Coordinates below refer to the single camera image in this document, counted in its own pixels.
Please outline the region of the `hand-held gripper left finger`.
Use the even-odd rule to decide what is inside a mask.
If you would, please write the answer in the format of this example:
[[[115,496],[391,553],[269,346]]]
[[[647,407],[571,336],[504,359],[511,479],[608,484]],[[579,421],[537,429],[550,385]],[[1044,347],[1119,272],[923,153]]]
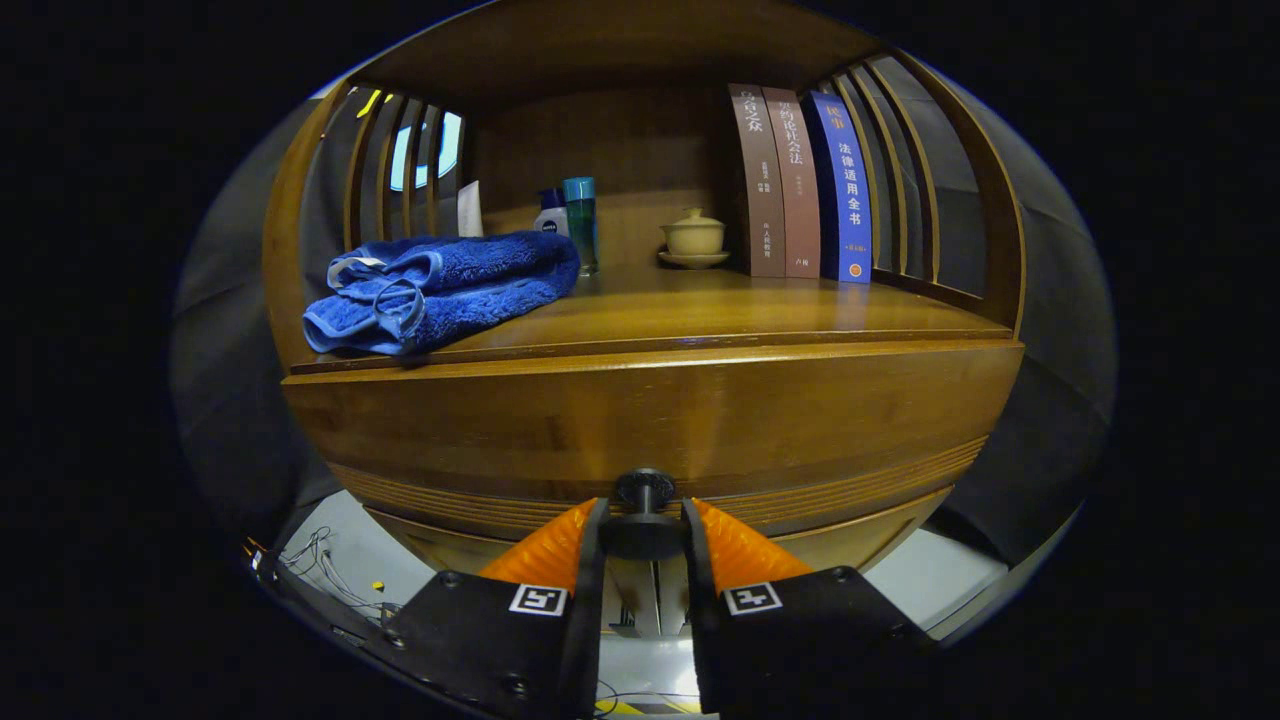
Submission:
[[[436,573],[365,643],[366,653],[479,719],[590,719],[596,710],[609,505],[548,524],[559,568],[521,578]]]

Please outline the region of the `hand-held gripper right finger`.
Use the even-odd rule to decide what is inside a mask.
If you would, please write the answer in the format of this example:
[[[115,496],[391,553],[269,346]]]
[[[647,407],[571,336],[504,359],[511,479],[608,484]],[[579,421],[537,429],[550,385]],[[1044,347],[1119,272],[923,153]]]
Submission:
[[[700,706],[722,719],[884,719],[936,642],[855,568],[813,569],[737,518],[682,502]]]

